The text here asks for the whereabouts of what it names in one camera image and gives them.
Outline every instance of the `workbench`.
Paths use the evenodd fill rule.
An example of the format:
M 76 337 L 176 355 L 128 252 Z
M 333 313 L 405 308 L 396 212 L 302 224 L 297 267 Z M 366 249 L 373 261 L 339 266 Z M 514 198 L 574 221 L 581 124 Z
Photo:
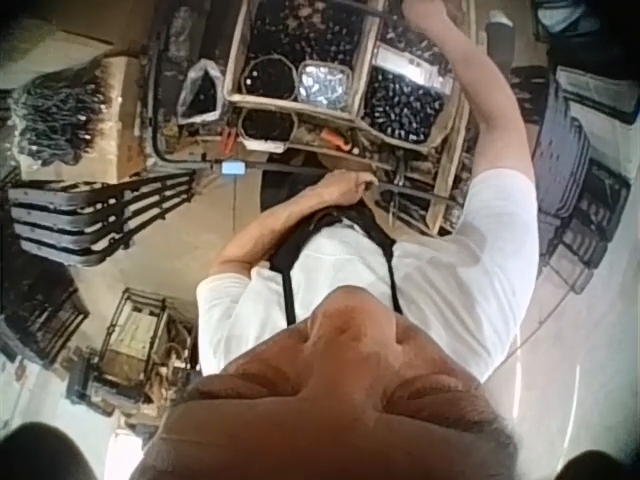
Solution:
M 461 0 L 463 31 L 470 38 L 478 41 L 476 32 L 475 0 Z M 414 160 L 408 163 L 403 172 L 403 179 L 414 180 L 430 191 L 442 197 L 449 197 L 458 172 L 458 166 L 465 143 L 469 105 L 457 83 L 453 85 L 449 101 L 438 117 L 438 125 L 434 125 L 428 142 L 422 145 L 409 145 L 388 139 L 373 131 L 358 120 L 361 97 L 368 81 L 369 70 L 376 55 L 379 44 L 376 39 L 382 22 L 369 17 L 366 20 L 365 39 L 357 53 L 356 62 L 360 71 L 354 74 L 353 98 L 347 111 L 327 112 L 302 103 L 285 100 L 273 100 L 246 95 L 235 91 L 242 75 L 243 55 L 247 48 L 247 22 L 255 11 L 254 0 L 231 2 L 234 5 L 223 7 L 215 5 L 225 2 L 214 2 L 211 10 L 202 11 L 201 3 L 196 0 L 182 2 L 189 5 L 196 14 L 194 18 L 216 18 L 216 24 L 194 24 L 190 31 L 191 43 L 203 45 L 199 52 L 190 59 L 195 62 L 202 56 L 205 45 L 208 58 L 218 65 L 225 65 L 224 95 L 228 100 L 223 114 L 215 122 L 208 124 L 178 126 L 172 111 L 179 96 L 182 79 L 185 76 L 183 66 L 175 65 L 167 55 L 170 37 L 170 19 L 157 38 L 151 52 L 149 88 L 147 91 L 147 115 L 150 118 L 150 134 L 147 135 L 147 150 L 160 163 L 171 168 L 212 168 L 215 160 L 232 158 L 246 162 L 266 162 L 269 153 L 279 153 L 284 149 L 297 149 L 319 154 L 321 161 L 330 168 L 353 170 L 371 170 L 379 178 L 390 181 L 397 180 L 398 162 L 393 161 L 393 152 L 409 152 Z M 369 2 L 370 6 L 383 8 L 386 0 Z M 281 148 L 261 148 L 255 142 L 246 141 L 241 135 L 239 141 L 230 151 L 224 151 L 222 135 L 232 109 L 261 109 L 277 112 L 289 112 L 296 116 L 296 128 L 291 138 Z M 350 145 L 357 145 L 354 151 L 344 151 L 328 142 L 319 134 L 323 129 L 331 129 L 348 140 Z M 447 202 L 432 200 L 421 219 L 421 233 L 440 236 L 450 233 L 453 228 L 444 221 Z

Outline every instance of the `orange handle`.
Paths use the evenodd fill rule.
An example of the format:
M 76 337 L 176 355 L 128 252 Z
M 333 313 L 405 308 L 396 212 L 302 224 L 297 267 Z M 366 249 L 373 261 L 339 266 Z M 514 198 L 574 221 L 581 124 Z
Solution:
M 320 133 L 320 138 L 326 140 L 331 145 L 338 147 L 343 152 L 350 151 L 351 147 L 353 146 L 346 138 L 344 138 L 338 132 L 334 132 L 330 128 L 323 128 L 322 132 Z

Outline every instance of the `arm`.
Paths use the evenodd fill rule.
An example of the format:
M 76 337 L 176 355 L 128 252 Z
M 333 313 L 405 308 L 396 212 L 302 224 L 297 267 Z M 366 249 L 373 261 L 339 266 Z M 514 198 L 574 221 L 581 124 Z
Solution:
M 511 87 L 493 61 L 447 16 L 441 0 L 405 0 L 407 21 L 449 60 L 478 122 L 474 176 L 508 168 L 534 181 L 527 133 Z
M 300 220 L 326 207 L 353 205 L 362 198 L 367 184 L 375 182 L 366 172 L 329 173 L 317 185 L 263 212 L 241 230 L 216 256 L 211 274 L 238 273 L 249 278 L 251 269 Z

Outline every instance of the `plastic bag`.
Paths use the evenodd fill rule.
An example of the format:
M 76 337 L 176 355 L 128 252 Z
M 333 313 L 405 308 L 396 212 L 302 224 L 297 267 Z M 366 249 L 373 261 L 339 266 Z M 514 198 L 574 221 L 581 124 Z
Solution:
M 224 75 L 211 60 L 202 59 L 187 72 L 176 108 L 178 123 L 213 122 L 224 106 Z

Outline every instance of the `floor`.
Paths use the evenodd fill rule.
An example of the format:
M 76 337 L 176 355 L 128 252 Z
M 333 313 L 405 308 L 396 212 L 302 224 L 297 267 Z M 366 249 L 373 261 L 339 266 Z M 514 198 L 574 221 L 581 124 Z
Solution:
M 544 48 L 530 40 L 525 2 L 478 3 L 479 19 L 486 18 L 490 5 L 514 20 L 519 33 L 516 65 L 544 60 Z M 629 456 L 640 438 L 638 180 L 609 254 L 588 289 L 575 296 L 553 272 L 545 271 L 509 357 L 486 384 L 519 438 L 526 480 L 553 478 L 560 465 L 586 449 Z M 131 250 L 99 267 L 75 269 L 92 312 L 76 341 L 100 344 L 125 287 L 178 298 L 194 309 L 195 288 L 206 276 L 208 260 L 257 215 L 259 185 L 256 173 L 237 184 L 210 183 L 191 204 L 137 237 Z M 13 415 L 14 425 L 47 420 L 60 426 L 79 443 L 96 472 L 103 472 L 115 424 L 70 406 L 63 400 L 63 382 L 47 372 L 29 369 L 27 381 L 17 385 L 14 369 L 2 366 L 0 386 L 3 392 L 12 389 L 13 399 L 3 402 L 0 420 Z

